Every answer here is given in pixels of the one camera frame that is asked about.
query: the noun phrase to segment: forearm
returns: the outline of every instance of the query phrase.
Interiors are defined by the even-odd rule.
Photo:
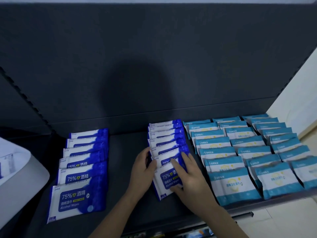
[[[229,213],[219,205],[213,206],[203,220],[219,238],[248,237]]]
[[[89,238],[119,238],[138,199],[126,192]]]

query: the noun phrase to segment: left hand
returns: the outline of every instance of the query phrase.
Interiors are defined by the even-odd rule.
[[[126,194],[129,195],[135,202],[138,202],[145,192],[149,189],[156,169],[156,160],[152,160],[149,167],[146,168],[147,156],[150,147],[142,150],[132,167],[131,178]]]

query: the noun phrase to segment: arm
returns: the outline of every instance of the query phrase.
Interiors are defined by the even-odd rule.
[[[174,160],[171,162],[182,180],[183,189],[170,188],[193,213],[199,216],[219,238],[248,237],[228,212],[219,206],[203,174],[191,154],[182,153],[187,172]]]
[[[148,147],[137,156],[132,167],[127,191],[89,238],[119,238],[121,236],[131,212],[149,189],[154,177],[156,160],[152,161],[149,167],[146,168],[149,150]]]

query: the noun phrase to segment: right hand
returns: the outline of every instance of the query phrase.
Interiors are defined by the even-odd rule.
[[[188,209],[205,220],[218,204],[194,157],[191,154],[187,156],[184,152],[182,152],[182,157],[188,173],[176,160],[171,159],[171,163],[182,180],[183,189],[172,186],[170,190],[177,194]]]

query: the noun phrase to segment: hand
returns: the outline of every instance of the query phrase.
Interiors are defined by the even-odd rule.
[[[188,209],[205,221],[212,208],[218,204],[194,157],[191,154],[187,156],[184,152],[182,157],[188,173],[174,159],[171,159],[171,163],[182,180],[183,190],[178,186],[173,186],[170,190],[177,194]]]
[[[137,203],[149,189],[156,169],[156,160],[153,160],[146,168],[147,156],[150,147],[142,150],[135,159],[131,171],[131,178],[126,194]]]

